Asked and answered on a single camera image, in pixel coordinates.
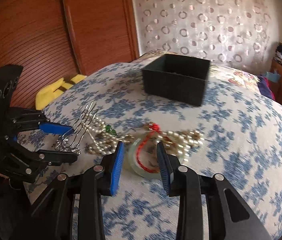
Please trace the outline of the silver pearl hair pin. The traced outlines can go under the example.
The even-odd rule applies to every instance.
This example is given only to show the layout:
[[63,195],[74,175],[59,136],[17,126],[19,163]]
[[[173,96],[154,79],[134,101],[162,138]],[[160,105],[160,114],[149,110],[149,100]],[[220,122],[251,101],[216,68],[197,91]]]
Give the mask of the silver pearl hair pin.
[[98,112],[97,109],[95,110],[96,105],[95,101],[86,105],[71,129],[58,137],[54,148],[56,151],[72,152],[76,155],[81,154],[80,143],[85,134],[91,129]]

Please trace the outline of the jade bangle with red cord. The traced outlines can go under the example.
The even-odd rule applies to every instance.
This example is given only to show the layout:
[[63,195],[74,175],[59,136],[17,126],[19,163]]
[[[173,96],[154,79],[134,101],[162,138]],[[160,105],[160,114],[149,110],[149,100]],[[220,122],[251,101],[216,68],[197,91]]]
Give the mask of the jade bangle with red cord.
[[146,131],[136,135],[129,146],[127,161],[132,170],[146,179],[160,179],[157,144],[161,136],[158,124],[150,122]]

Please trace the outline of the green stone earrings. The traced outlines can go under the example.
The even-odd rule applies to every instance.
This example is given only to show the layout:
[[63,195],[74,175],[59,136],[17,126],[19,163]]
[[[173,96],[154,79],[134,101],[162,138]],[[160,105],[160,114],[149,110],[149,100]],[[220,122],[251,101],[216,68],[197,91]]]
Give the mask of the green stone earrings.
[[107,134],[110,134],[110,135],[117,135],[116,130],[113,129],[112,126],[109,125],[109,124],[107,124],[107,125],[105,126],[105,132],[106,132]]

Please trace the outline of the black jewelry box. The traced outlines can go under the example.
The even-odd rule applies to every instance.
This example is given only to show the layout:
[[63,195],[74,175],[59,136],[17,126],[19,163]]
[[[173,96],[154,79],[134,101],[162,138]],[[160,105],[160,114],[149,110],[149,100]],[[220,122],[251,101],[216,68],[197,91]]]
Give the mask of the black jewelry box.
[[144,91],[200,107],[209,70],[209,60],[164,54],[142,69]]

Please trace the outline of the yellow plush pillow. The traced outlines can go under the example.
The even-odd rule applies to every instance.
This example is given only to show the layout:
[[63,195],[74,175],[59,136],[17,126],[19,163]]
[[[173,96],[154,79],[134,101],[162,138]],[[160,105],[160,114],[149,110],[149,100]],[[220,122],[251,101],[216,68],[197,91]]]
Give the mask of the yellow plush pillow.
[[85,78],[86,76],[81,74],[68,75],[58,79],[54,83],[45,86],[36,94],[35,109],[43,110],[52,101],[61,96],[66,90],[70,89]]

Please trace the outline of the wooden headboard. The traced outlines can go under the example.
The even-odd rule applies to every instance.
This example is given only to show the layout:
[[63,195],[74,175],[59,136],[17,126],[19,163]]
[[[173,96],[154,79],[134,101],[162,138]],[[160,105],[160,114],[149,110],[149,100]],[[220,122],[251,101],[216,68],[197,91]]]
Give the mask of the wooden headboard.
[[0,67],[23,66],[11,105],[72,74],[139,56],[132,0],[0,0]]

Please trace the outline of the pink floral quilt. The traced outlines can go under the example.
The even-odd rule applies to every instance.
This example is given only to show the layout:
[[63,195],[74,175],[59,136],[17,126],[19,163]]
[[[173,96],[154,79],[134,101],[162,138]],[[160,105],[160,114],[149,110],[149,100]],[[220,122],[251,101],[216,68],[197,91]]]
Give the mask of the pink floral quilt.
[[[143,54],[140,58],[132,61],[135,64],[147,65],[154,61],[155,59],[168,55],[177,55],[177,53],[163,51],[163,50],[152,50]],[[220,66],[215,63],[210,63],[209,77],[214,77],[216,79],[227,81],[233,85],[237,85],[246,88],[254,93],[261,94],[258,88],[259,78],[256,75],[244,72],[243,70]]]

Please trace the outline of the purple blanket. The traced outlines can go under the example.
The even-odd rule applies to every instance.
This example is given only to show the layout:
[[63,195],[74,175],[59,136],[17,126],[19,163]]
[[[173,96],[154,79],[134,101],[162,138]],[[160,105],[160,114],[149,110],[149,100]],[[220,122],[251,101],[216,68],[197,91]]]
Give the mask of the purple blanket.
[[257,86],[261,95],[275,101],[275,96],[269,87],[268,79],[264,76],[257,76],[257,78],[258,78]]

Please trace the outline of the sheer curtain with circles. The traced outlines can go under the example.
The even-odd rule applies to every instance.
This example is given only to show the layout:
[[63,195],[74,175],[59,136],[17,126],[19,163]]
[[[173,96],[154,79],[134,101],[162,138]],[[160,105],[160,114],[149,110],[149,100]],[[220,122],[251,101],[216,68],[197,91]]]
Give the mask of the sheer curtain with circles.
[[169,51],[266,72],[278,41],[274,5],[275,0],[133,0],[139,52]]

